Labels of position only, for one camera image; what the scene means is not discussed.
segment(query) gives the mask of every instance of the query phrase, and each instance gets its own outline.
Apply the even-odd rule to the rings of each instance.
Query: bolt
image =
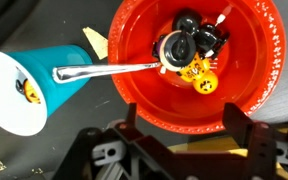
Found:
[[[187,176],[186,180],[198,180],[196,176]]]
[[[126,128],[127,128],[127,125],[123,123],[123,124],[120,124],[119,127],[120,127],[120,129],[126,129]]]
[[[264,129],[268,129],[269,128],[268,125],[265,124],[265,123],[261,123],[261,127],[264,128]]]
[[[263,180],[263,178],[259,176],[253,176],[251,180]]]

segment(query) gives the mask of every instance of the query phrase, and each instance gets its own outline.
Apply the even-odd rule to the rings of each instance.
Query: table surface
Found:
[[[82,28],[90,27],[107,37],[110,24],[121,0],[42,0],[29,19],[0,48],[21,51],[42,47],[77,44],[88,51],[95,63],[99,61]],[[288,1],[274,1],[283,18],[287,34],[287,56],[281,79],[269,100],[253,119],[270,123],[288,121]],[[127,104],[119,96],[111,77],[89,81],[61,106],[37,135],[20,137],[0,128],[0,160],[7,168],[0,178],[29,177],[40,168],[51,172],[61,163],[77,133],[85,127],[105,128],[109,122],[122,119]],[[171,133],[138,119],[144,134],[153,135],[164,145],[186,143],[197,136]]]

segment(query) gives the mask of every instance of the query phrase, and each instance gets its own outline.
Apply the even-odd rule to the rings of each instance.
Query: metal spoon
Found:
[[[161,66],[160,62],[130,65],[80,65],[53,68],[53,79],[57,83],[68,83],[83,78],[104,76],[124,72],[140,71]]]

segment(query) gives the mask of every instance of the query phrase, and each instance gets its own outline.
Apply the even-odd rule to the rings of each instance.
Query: black machine part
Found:
[[[288,170],[288,133],[264,122],[254,122],[237,106],[225,105],[223,124],[247,157],[228,152],[173,153],[135,127],[136,104],[126,120],[113,121],[102,132],[83,129],[77,136],[55,180],[95,179],[105,164],[119,163],[128,179],[283,179],[276,163]]]

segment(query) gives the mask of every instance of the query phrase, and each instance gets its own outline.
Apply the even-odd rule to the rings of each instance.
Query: paper cup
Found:
[[[0,127],[22,136],[40,132],[47,118],[89,80],[57,84],[52,69],[83,64],[92,64],[91,58],[75,45],[0,52]]]

